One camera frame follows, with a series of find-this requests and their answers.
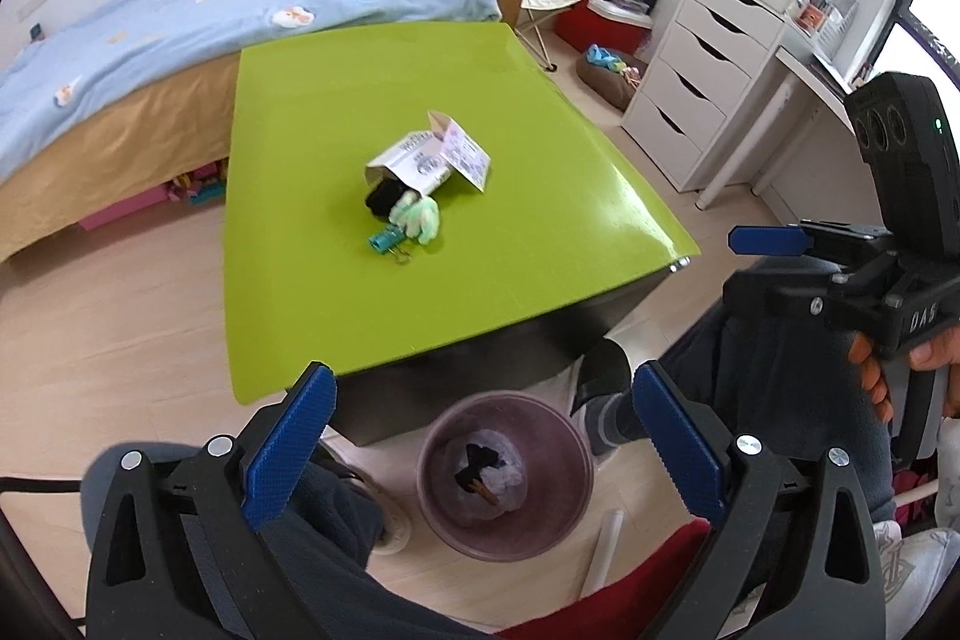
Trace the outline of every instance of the dark pants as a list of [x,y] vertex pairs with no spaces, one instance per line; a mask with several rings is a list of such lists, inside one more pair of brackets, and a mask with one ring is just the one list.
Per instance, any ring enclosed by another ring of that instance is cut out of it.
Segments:
[[[689,399],[710,405],[731,432],[755,434],[776,453],[816,459],[829,447],[842,447],[856,466],[872,518],[889,520],[894,512],[890,438],[847,362],[850,340],[851,335],[829,333],[819,323],[746,323],[733,319],[718,303],[661,363]],[[616,424],[621,434],[644,437],[629,394],[616,409]],[[128,444],[100,456],[80,490],[83,528],[91,544],[112,475],[123,453],[134,447],[155,461],[196,451],[182,445]],[[345,480],[309,464],[285,513],[265,525],[263,538],[335,640],[483,636],[397,597],[366,574],[380,528],[376,504]],[[748,586],[765,581],[784,532],[785,524],[771,525]],[[221,620],[249,637],[212,564],[203,533],[189,530],[189,537]]]

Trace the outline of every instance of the drawer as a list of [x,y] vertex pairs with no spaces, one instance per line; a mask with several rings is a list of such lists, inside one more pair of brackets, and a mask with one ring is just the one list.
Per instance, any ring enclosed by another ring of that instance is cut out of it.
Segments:
[[719,12],[707,9],[699,1],[686,0],[680,8],[677,22],[704,42],[712,44],[749,76],[760,72],[768,47],[751,39]]
[[784,27],[784,19],[775,15],[757,0],[696,0],[729,20],[765,49],[776,42],[776,35]]
[[659,58],[650,64],[642,91],[701,150],[707,149],[713,135],[727,118],[702,92]]
[[642,92],[634,97],[623,127],[677,187],[700,157],[697,146]]
[[683,25],[670,26],[658,54],[726,116],[733,114],[736,102],[750,84],[750,77],[733,61]]

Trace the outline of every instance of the window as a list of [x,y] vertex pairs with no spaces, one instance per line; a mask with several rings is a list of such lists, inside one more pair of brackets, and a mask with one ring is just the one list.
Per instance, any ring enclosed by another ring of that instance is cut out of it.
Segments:
[[960,138],[960,0],[896,0],[861,76],[903,71],[933,80],[954,138]]

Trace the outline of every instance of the hand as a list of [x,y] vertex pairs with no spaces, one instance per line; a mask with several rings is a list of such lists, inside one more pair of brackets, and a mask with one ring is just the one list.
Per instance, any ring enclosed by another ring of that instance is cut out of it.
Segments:
[[[890,401],[880,362],[874,356],[874,345],[862,333],[853,338],[848,360],[860,368],[860,384],[870,394],[877,418],[889,423],[894,417],[894,405]],[[918,370],[939,369],[950,365],[947,398],[944,399],[944,417],[960,414],[960,324],[952,326],[930,342],[918,345],[910,351],[910,368]]]

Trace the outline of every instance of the stuffed animal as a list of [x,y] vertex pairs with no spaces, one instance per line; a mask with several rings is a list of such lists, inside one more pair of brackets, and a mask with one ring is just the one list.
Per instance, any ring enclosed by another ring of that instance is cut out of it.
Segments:
[[430,244],[440,233],[440,207],[437,202],[416,191],[407,191],[390,210],[390,223],[420,244]]

